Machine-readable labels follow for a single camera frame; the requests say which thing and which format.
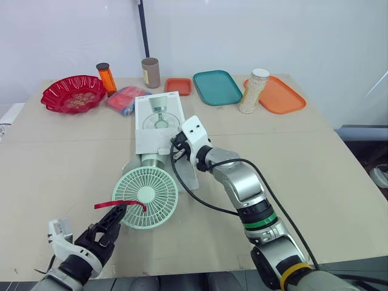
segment pink package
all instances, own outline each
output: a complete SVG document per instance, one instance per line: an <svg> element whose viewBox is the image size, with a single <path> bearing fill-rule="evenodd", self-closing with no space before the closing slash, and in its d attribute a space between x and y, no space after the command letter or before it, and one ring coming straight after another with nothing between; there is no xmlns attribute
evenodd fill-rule
<svg viewBox="0 0 388 291"><path fill-rule="evenodd" d="M135 97L144 95L151 95L151 93L134 86L124 87L107 100L107 105L127 116L135 109Z"/></svg>

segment beige table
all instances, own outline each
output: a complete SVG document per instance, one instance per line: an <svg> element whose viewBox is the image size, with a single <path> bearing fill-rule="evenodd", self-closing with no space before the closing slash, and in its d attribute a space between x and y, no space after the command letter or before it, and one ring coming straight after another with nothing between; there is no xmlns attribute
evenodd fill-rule
<svg viewBox="0 0 388 291"><path fill-rule="evenodd" d="M299 91L289 76L282 78ZM133 117L103 105L83 115L59 115L39 99L40 92L0 143L0 281L39 279L33 269L45 269L52 255L47 221L70 218L77 237L101 219L107 210L93 205L110 199L121 167L135 151ZM260 107L243 115L234 105L204 105L195 93L181 99L185 116L199 116L214 146L235 150L262 170L320 263L388 254L387 201L311 105L283 116ZM232 209L211 175L198 176L199 197ZM251 248L238 218L181 193L163 225L122 227L101 277L253 269Z"/></svg>

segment orange tray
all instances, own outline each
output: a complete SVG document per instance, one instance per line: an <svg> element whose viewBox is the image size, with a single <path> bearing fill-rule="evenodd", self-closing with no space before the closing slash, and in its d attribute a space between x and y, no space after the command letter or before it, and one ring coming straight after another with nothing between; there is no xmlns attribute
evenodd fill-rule
<svg viewBox="0 0 388 291"><path fill-rule="evenodd" d="M165 92L178 91L180 96L189 96L192 92L192 80L187 78L170 78L164 85Z"/></svg>
<svg viewBox="0 0 388 291"><path fill-rule="evenodd" d="M247 79L244 82L245 88L248 81ZM306 100L274 76L269 77L264 90L260 94L259 102L265 109L276 114L298 111L306 106Z"/></svg>

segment teal tray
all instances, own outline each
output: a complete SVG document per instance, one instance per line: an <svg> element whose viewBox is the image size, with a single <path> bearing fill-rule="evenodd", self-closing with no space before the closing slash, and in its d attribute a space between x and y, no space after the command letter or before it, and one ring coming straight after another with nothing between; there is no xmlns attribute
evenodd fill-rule
<svg viewBox="0 0 388 291"><path fill-rule="evenodd" d="M193 81L203 103L212 106L239 103L242 94L232 77L225 71L197 73Z"/></svg>

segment yellow ring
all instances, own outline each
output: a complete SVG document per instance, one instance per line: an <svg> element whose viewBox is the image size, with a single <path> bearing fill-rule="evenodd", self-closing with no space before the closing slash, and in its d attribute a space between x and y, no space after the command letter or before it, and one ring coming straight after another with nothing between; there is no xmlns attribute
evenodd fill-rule
<svg viewBox="0 0 388 291"><path fill-rule="evenodd" d="M293 273L293 272L296 272L297 270L300 270L300 269L303 269L303 268L309 268L309 269L312 269L309 265L307 265L306 263L298 263L298 264L295 264L291 267L289 267L284 273L283 275L281 275L281 278L280 278L280 288L282 291L286 291L286 287L284 285L284 283L286 282L287 278Z"/></svg>

